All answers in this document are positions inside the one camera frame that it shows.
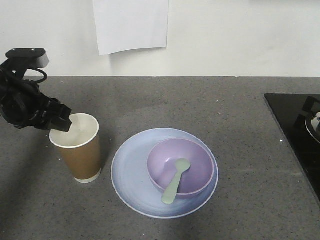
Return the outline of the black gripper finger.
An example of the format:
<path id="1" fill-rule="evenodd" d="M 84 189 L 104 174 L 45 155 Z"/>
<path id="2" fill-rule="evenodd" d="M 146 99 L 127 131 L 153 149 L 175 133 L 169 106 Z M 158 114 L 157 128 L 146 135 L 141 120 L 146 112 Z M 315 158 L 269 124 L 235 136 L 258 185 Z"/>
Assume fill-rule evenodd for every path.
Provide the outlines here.
<path id="1" fill-rule="evenodd" d="M 70 119 L 72 110 L 66 105 L 62 104 L 60 101 L 57 101 L 56 106 L 56 118 L 59 121 L 68 121 Z"/>
<path id="2" fill-rule="evenodd" d="M 71 128 L 72 121 L 70 119 L 53 118 L 48 124 L 50 130 L 68 132 Z"/>

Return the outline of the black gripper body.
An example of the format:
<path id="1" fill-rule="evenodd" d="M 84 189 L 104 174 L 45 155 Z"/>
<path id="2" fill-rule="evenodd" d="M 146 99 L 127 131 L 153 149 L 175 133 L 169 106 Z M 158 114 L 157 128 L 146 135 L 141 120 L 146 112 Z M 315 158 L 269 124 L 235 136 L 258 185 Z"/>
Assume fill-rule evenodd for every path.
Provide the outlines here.
<path id="1" fill-rule="evenodd" d="M 34 127 L 50 130 L 49 123 L 56 118 L 56 98 L 41 93 L 39 83 L 48 78 L 31 81 L 6 74 L 0 76 L 0 116 L 18 129 Z"/>

